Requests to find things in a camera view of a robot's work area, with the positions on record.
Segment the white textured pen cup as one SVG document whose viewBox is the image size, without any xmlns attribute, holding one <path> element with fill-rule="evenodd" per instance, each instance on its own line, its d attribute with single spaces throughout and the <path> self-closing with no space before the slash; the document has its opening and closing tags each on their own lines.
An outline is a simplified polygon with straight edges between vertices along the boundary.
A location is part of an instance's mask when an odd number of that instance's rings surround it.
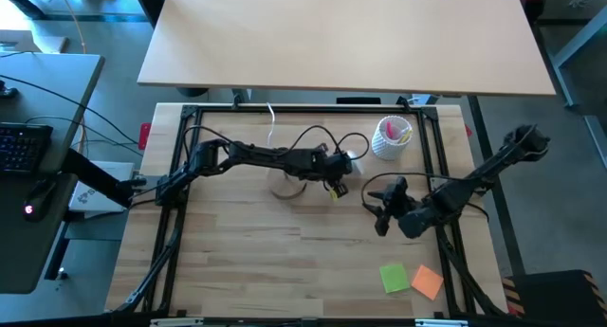
<svg viewBox="0 0 607 327">
<path fill-rule="evenodd" d="M 395 140 L 391 140 L 386 136 L 386 122 L 391 121 Z M 393 161 L 400 157 L 405 150 L 407 144 L 411 140 L 413 134 L 404 143 L 399 143 L 401 137 L 408 131 L 414 132 L 412 124 L 405 118 L 400 116 L 388 116 L 383 118 L 378 124 L 371 140 L 371 149 L 375 156 L 380 159 Z"/>
</svg>

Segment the red table edge tag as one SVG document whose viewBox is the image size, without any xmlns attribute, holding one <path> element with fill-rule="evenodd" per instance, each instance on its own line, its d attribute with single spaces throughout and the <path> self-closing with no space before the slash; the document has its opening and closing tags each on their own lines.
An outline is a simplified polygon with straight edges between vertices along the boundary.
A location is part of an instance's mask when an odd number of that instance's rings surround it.
<svg viewBox="0 0 607 327">
<path fill-rule="evenodd" d="M 146 149 L 148 138 L 151 132 L 151 126 L 152 124 L 150 122 L 145 122 L 140 125 L 138 136 L 138 148 L 141 151 L 144 151 Z"/>
</svg>

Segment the white cardboard box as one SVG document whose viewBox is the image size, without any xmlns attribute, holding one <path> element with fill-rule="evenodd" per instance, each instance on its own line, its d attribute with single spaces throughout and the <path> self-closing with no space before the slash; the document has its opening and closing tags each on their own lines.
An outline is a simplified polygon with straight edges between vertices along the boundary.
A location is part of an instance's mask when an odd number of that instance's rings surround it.
<svg viewBox="0 0 607 327">
<path fill-rule="evenodd" d="M 118 181 L 130 180 L 135 166 L 134 163 L 110 161 L 93 161 L 93 164 L 112 175 Z M 68 208 L 71 211 L 83 213 L 85 218 L 123 211 L 121 205 L 82 182 L 78 182 L 75 187 Z"/>
</svg>

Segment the light wood desk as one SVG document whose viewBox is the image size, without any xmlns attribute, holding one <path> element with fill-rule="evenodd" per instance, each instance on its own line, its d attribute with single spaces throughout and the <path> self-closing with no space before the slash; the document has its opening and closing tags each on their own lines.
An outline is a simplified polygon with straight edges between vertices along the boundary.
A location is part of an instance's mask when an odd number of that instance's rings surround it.
<svg viewBox="0 0 607 327">
<path fill-rule="evenodd" d="M 554 93 L 519 0 L 165 0 L 138 82 Z"/>
</svg>

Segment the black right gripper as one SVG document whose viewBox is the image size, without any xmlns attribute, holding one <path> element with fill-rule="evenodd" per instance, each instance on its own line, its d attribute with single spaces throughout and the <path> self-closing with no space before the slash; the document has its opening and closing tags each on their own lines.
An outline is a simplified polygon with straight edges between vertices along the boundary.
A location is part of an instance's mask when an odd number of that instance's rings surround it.
<svg viewBox="0 0 607 327">
<path fill-rule="evenodd" d="M 416 209 L 418 203 L 411 196 L 403 193 L 389 195 L 386 191 L 368 191 L 370 197 L 381 200 L 382 212 L 375 221 L 374 228 L 378 236 L 385 237 L 389 227 L 390 219 L 399 219 L 408 212 Z"/>
</svg>

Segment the brown cardboard box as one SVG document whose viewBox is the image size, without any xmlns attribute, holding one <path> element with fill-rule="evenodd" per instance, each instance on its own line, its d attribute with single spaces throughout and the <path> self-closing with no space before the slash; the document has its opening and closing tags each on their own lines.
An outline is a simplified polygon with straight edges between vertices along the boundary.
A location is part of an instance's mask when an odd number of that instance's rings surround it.
<svg viewBox="0 0 607 327">
<path fill-rule="evenodd" d="M 1 52 L 41 52 L 60 54 L 64 52 L 68 39 L 59 36 L 39 36 L 30 30 L 0 29 Z"/>
</svg>

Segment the grey metal desk frame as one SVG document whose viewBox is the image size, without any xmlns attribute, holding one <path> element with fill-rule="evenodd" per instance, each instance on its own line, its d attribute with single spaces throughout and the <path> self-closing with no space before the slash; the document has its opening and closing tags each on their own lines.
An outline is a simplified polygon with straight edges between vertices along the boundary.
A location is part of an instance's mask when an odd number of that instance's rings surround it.
<svg viewBox="0 0 607 327">
<path fill-rule="evenodd" d="M 607 5 L 605 5 L 583 28 L 556 54 L 550 55 L 550 63 L 564 96 L 564 107 L 574 109 L 579 106 L 577 94 L 569 84 L 567 64 L 599 31 L 607 26 Z M 591 138 L 598 151 L 600 161 L 607 170 L 607 136 L 595 115 L 582 115 Z"/>
</svg>

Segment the dark grey desk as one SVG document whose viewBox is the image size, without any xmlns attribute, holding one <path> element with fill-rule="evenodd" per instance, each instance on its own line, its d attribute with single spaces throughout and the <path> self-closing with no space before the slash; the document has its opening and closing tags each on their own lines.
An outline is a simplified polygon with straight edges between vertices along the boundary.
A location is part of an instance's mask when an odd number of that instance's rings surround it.
<svg viewBox="0 0 607 327">
<path fill-rule="evenodd" d="M 0 58 L 0 80 L 20 92 L 15 100 L 0 100 L 0 122 L 52 117 L 46 122 L 53 132 L 39 177 L 61 168 L 103 63 L 97 55 L 26 53 Z M 0 294 L 29 294 L 36 288 L 77 184 L 75 175 L 60 175 L 45 218 L 29 222 L 22 206 L 37 179 L 0 174 Z"/>
</svg>

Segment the green sticky note pad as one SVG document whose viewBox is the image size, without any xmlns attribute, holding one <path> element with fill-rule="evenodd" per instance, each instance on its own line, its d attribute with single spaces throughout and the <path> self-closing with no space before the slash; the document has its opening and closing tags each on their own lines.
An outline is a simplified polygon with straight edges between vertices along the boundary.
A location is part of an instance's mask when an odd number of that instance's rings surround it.
<svg viewBox="0 0 607 327">
<path fill-rule="evenodd" d="M 408 289 L 411 285 L 402 264 L 388 264 L 379 268 L 381 281 L 386 294 Z"/>
</svg>

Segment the black hazard-striped box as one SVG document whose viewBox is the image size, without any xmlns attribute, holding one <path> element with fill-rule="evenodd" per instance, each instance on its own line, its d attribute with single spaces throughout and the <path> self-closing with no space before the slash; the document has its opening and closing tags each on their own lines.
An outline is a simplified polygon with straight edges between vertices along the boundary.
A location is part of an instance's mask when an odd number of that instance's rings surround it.
<svg viewBox="0 0 607 327">
<path fill-rule="evenodd" d="M 588 271 L 509 276 L 502 285 L 508 312 L 517 318 L 607 327 L 607 301 Z"/>
</svg>

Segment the black computer mouse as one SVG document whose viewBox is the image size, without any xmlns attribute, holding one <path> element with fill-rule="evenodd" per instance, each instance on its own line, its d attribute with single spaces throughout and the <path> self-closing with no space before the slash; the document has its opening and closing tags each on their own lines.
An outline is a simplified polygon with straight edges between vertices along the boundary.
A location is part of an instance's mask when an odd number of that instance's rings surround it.
<svg viewBox="0 0 607 327">
<path fill-rule="evenodd" d="M 38 181 L 26 196 L 22 213 L 26 221 L 39 222 L 46 216 L 46 206 L 52 199 L 56 182 L 50 178 Z"/>
</svg>

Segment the black keyboard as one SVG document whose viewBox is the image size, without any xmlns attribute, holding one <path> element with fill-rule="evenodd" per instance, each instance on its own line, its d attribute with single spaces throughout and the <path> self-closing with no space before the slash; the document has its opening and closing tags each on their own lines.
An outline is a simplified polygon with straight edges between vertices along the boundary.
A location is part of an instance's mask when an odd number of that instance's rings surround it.
<svg viewBox="0 0 607 327">
<path fill-rule="evenodd" d="M 0 122 L 0 174 L 35 174 L 46 155 L 53 128 Z"/>
</svg>

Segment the orange sticky note pad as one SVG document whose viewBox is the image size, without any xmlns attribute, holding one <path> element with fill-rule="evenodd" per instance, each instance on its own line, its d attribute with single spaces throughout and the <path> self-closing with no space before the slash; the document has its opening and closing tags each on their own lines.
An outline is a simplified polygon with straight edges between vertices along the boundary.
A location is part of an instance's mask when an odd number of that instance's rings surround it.
<svg viewBox="0 0 607 327">
<path fill-rule="evenodd" d="M 417 290 L 429 300 L 435 300 L 444 279 L 425 265 L 420 265 L 415 272 L 412 288 Z"/>
</svg>

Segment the white flood lightbulb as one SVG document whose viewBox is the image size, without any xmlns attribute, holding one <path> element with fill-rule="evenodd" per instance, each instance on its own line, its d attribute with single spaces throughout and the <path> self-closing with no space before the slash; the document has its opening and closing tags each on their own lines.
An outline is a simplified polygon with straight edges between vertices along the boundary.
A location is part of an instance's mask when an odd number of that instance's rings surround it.
<svg viewBox="0 0 607 327">
<path fill-rule="evenodd" d="M 360 161 L 360 157 L 354 151 L 348 150 L 347 155 L 350 157 L 352 171 L 349 174 L 350 177 L 360 177 L 364 174 L 363 164 Z"/>
</svg>

